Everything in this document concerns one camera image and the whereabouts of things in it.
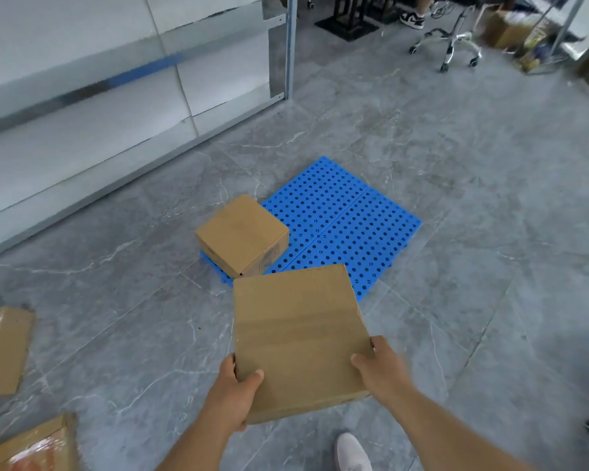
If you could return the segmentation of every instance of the brown cardboard box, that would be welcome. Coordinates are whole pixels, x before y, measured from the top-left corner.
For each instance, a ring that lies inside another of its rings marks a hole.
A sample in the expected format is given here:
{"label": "brown cardboard box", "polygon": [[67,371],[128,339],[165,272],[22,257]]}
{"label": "brown cardboard box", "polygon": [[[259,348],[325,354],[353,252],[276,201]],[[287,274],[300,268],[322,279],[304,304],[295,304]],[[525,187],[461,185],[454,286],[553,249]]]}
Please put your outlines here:
{"label": "brown cardboard box", "polygon": [[74,416],[61,415],[0,445],[0,471],[78,471]]}
{"label": "brown cardboard box", "polygon": [[34,319],[32,312],[0,307],[0,395],[17,390]]}
{"label": "brown cardboard box", "polygon": [[248,423],[368,395],[353,353],[373,348],[342,264],[234,280],[236,375],[264,382]]}
{"label": "brown cardboard box", "polygon": [[491,47],[505,49],[523,44],[532,31],[533,23],[510,24],[506,21],[507,11],[496,11],[489,19],[482,38]]}
{"label": "brown cardboard box", "polygon": [[289,230],[249,195],[225,205],[196,230],[203,252],[229,277],[257,276],[288,248]]}

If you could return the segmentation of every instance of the shoe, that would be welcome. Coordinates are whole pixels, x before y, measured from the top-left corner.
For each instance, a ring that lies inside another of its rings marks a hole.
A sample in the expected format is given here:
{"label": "shoe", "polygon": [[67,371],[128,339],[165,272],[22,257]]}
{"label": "shoe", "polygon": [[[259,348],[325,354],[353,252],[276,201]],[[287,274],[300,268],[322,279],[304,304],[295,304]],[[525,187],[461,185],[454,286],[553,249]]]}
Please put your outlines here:
{"label": "shoe", "polygon": [[416,13],[403,12],[400,15],[400,22],[412,29],[423,29],[425,16],[419,16]]}
{"label": "shoe", "polygon": [[366,451],[351,433],[338,437],[334,456],[338,471],[373,471]]}

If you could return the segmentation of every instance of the gray marble floor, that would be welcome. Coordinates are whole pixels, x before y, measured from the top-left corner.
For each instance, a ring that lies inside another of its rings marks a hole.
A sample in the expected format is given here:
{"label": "gray marble floor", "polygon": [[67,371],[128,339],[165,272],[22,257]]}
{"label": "gray marble floor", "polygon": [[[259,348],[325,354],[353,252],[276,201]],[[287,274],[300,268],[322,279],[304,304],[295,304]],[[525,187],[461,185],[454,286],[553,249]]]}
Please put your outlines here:
{"label": "gray marble floor", "polygon": [[[0,255],[0,305],[38,314],[0,440],[74,411],[83,469],[152,470],[231,349],[231,289],[198,259],[194,229],[327,155],[423,220],[362,303],[370,333],[504,449],[589,470],[589,90],[493,51],[476,69],[459,53],[440,75],[444,48],[409,56],[413,31],[347,44],[313,26],[326,15],[322,2],[301,11],[292,102]],[[250,427],[222,469],[329,470],[343,429],[374,469],[420,469],[372,399]]]}

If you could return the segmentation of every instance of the black and white sneaker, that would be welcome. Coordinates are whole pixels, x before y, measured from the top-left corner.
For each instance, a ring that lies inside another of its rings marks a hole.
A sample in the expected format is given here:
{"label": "black and white sneaker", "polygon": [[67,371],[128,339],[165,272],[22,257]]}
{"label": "black and white sneaker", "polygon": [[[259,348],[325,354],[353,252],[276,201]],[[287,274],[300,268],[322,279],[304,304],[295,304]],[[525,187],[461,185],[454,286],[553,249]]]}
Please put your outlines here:
{"label": "black and white sneaker", "polygon": [[425,16],[419,16],[416,13],[403,12],[400,15],[400,22],[412,29],[423,29]]}

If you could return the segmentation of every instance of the perforated blue panel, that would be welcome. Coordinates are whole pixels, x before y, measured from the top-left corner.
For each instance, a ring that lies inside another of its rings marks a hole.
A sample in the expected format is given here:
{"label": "perforated blue panel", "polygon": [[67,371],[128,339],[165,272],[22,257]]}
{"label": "perforated blue panel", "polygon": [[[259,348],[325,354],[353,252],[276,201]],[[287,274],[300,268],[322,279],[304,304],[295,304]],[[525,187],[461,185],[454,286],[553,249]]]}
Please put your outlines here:
{"label": "perforated blue panel", "polygon": [[421,226],[415,216],[326,157],[262,206],[290,229],[288,249],[265,274],[342,263],[359,301]]}

